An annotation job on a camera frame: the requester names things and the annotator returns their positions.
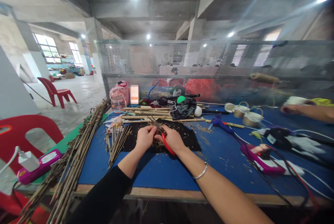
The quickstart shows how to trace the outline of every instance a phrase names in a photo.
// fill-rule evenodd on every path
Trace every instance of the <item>wooden table edge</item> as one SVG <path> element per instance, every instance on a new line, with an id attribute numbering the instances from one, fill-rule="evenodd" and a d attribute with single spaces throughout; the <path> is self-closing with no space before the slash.
<path id="1" fill-rule="evenodd" d="M 79 184 L 75 191 L 75 196 L 85 196 L 94 185 Z M 259 206 L 285 206 L 287 205 L 279 196 L 272 194 L 250 194 L 246 196 Z M 293 206 L 300 206 L 304 198 L 301 196 L 285 196 Z M 201 191 L 173 190 L 161 188 L 132 187 L 131 191 L 125 194 L 124 199 L 142 198 L 147 200 L 164 200 L 179 202 L 207 202 Z M 332 203 L 324 198 L 316 197 L 321 207 L 331 207 Z M 313 203 L 309 199 L 307 207 L 312 207 Z"/>

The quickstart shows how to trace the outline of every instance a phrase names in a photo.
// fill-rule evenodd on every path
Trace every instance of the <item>person's hand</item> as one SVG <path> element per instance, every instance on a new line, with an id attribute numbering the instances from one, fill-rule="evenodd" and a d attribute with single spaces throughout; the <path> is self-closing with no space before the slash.
<path id="1" fill-rule="evenodd" d="M 140 128 L 138 130 L 137 143 L 135 148 L 143 153 L 146 152 L 146 150 L 153 143 L 153 137 L 156 133 L 156 130 L 157 127 L 153 125 Z"/>
<path id="2" fill-rule="evenodd" d="M 288 114 L 299 114 L 298 108 L 299 105 L 287 105 L 281 107 L 281 112 Z"/>
<path id="3" fill-rule="evenodd" d="M 178 155 L 178 153 L 186 147 L 181 139 L 180 134 L 176 130 L 170 129 L 168 126 L 163 125 L 162 128 L 167 133 L 166 142 L 168 146 L 172 149 L 173 152 L 175 152 L 176 155 Z M 164 142 L 162 140 L 162 136 L 159 134 L 155 135 L 154 138 L 161 143 Z"/>

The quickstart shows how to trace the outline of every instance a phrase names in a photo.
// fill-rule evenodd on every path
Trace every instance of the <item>white ball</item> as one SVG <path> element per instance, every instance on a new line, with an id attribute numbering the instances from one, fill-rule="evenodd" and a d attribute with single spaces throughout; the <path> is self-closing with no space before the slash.
<path id="1" fill-rule="evenodd" d="M 202 108 L 200 108 L 199 106 L 196 106 L 194 115 L 195 117 L 200 117 L 202 115 Z"/>

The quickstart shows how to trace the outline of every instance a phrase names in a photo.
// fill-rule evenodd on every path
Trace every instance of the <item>blue table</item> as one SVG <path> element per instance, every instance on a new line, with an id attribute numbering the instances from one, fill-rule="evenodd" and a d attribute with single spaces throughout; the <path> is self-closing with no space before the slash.
<path id="1" fill-rule="evenodd" d="M 223 110 L 222 107 L 210 107 L 210 110 L 216 109 Z M 115 115 L 111 114 L 107 120 L 112 117 L 115 117 Z M 214 115 L 204 114 L 204 118 L 206 119 L 212 119 L 213 117 Z M 266 121 L 263 121 L 263 123 L 266 125 L 276 124 L 292 130 L 313 130 L 332 138 L 334 134 L 334 127 L 332 125 L 314 121 L 300 115 L 285 115 L 279 109 L 264 109 L 264 119 Z M 242 119 L 234 117 L 233 114 L 223 115 L 222 120 L 242 124 Z M 196 154 L 233 182 L 253 201 L 258 204 L 285 204 L 248 163 L 246 157 L 240 151 L 239 143 L 231 135 L 218 127 L 213 127 L 209 131 L 207 130 L 209 124 L 205 122 L 187 122 L 187 125 L 194 129 L 197 140 L 202 148 L 202 152 L 196 152 Z M 77 194 L 86 194 L 108 171 L 109 155 L 105 151 L 105 129 L 104 125 L 101 126 L 92 140 L 79 179 Z M 233 129 L 247 142 L 254 145 L 260 144 L 257 138 L 249 135 L 252 132 L 251 129 Z M 304 160 L 292 153 L 281 150 L 280 152 L 287 160 L 310 170 L 333 187 L 334 173 L 330 170 Z M 121 152 L 115 164 L 118 164 L 126 155 L 127 152 Z M 139 168 L 140 172 L 135 175 L 132 191 L 126 196 L 128 198 L 142 197 L 181 201 L 205 200 L 191 174 L 177 158 L 173 159 L 168 154 L 146 153 L 139 164 Z M 303 178 L 320 192 L 334 198 L 334 194 L 308 172 L 306 172 Z M 302 195 L 305 195 L 305 190 L 291 176 L 270 177 L 270 181 L 293 204 L 298 205 L 302 202 Z"/>

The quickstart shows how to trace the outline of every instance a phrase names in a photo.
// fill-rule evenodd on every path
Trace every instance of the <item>black mat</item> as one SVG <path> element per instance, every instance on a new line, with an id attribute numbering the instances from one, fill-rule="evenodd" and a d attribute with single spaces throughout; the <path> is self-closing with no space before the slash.
<path id="1" fill-rule="evenodd" d="M 171 122 L 163 119 L 157 120 L 161 125 L 166 125 L 171 129 L 175 129 L 180 134 L 183 143 L 186 147 L 188 147 L 192 151 L 202 151 L 201 147 L 199 146 L 199 143 L 197 141 L 196 135 L 194 133 L 194 130 L 191 130 L 187 128 L 183 123 L 181 122 Z M 124 147 L 122 149 L 123 152 L 129 152 L 136 146 L 137 141 L 137 134 L 138 130 L 140 128 L 143 128 L 147 125 L 151 125 L 151 123 L 132 123 L 131 126 L 131 134 L 129 134 L 128 138 L 126 139 L 124 143 Z M 157 140 L 153 141 L 152 146 L 147 150 L 150 153 L 166 153 L 167 149 L 165 146 L 160 143 Z"/>

